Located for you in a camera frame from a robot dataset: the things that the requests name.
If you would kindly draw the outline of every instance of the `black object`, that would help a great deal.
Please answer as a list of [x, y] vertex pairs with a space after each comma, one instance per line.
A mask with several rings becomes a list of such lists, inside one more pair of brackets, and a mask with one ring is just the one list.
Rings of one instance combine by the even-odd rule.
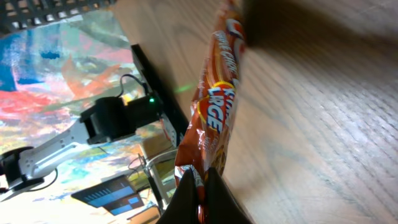
[[170, 91], [157, 76], [155, 69], [150, 64], [140, 46], [138, 44], [132, 45], [131, 50], [133, 62], [139, 73], [146, 79], [149, 86], [156, 92], [156, 96], [159, 97], [162, 101], [161, 103], [164, 105], [162, 111], [166, 114], [175, 129], [177, 135], [176, 145], [178, 146], [188, 128], [188, 119], [182, 112], [180, 105], [172, 96], [172, 91]]
[[[251, 224], [215, 168], [210, 168], [208, 171], [205, 189], [208, 223]], [[187, 170], [181, 178], [172, 201], [157, 223], [198, 223], [197, 208], [195, 179], [192, 170]]]
[[172, 201], [157, 222], [164, 223], [198, 223], [198, 197], [192, 170], [182, 175]]
[[137, 192], [127, 180], [126, 176], [121, 175], [96, 186], [76, 192], [72, 194], [72, 197], [98, 208], [135, 194], [137, 194]]
[[208, 170], [205, 189], [209, 209], [208, 221], [210, 224], [251, 223], [235, 201], [217, 170], [213, 167]]
[[159, 120], [160, 102], [149, 95], [133, 101], [127, 106], [118, 97], [104, 97], [94, 106], [82, 112], [90, 138], [88, 144], [113, 142], [136, 133], [136, 129]]
[[27, 180], [19, 168], [19, 153], [33, 147], [21, 147], [0, 155], [1, 173], [6, 175], [8, 189], [2, 188], [0, 193], [7, 194], [4, 200], [13, 198], [23, 192], [44, 183], [44, 178]]
[[1, 0], [0, 37], [101, 9], [116, 0]]

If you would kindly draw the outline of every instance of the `abstract painting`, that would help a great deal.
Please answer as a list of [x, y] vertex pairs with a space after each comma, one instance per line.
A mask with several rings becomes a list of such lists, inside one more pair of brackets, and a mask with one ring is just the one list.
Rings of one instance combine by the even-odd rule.
[[[0, 153], [39, 146], [68, 129], [96, 99], [118, 95], [119, 79], [126, 73], [140, 78], [130, 43], [110, 11], [89, 12], [1, 39]], [[144, 95], [134, 80], [126, 79], [124, 89], [125, 101]], [[118, 220], [125, 217], [113, 217], [70, 195], [103, 178], [128, 173], [127, 165], [141, 153], [140, 142], [161, 132], [161, 125], [153, 123], [129, 139], [64, 162], [49, 188], [0, 203], [0, 223], [122, 223]]]

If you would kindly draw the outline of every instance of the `snack bag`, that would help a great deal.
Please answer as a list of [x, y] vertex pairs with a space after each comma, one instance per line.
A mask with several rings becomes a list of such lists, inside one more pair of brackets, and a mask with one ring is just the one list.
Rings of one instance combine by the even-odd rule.
[[225, 1], [218, 13], [210, 51], [192, 99], [192, 120], [175, 160], [177, 185], [185, 170], [192, 169], [201, 205], [205, 201], [207, 170], [215, 167], [222, 175], [225, 167], [236, 114], [239, 62], [245, 49], [240, 20], [235, 2]]

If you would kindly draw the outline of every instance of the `wood grain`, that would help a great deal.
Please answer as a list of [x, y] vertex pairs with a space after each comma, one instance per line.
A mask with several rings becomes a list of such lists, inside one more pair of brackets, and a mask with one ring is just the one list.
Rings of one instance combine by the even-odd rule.
[[[218, 5], [113, 7], [187, 116]], [[257, 223], [398, 223], [397, 1], [242, 10], [249, 48], [224, 174], [234, 196]]]

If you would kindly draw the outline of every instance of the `chip bag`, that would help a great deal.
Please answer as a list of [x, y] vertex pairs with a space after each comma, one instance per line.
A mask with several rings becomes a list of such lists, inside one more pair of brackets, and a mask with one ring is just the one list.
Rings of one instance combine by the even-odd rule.
[[245, 49], [241, 17], [233, 0], [223, 3], [211, 36], [210, 49], [192, 99], [192, 120], [175, 160], [178, 185], [183, 173], [195, 176], [200, 213], [204, 216], [206, 172], [215, 167], [222, 175], [236, 114], [239, 63]]

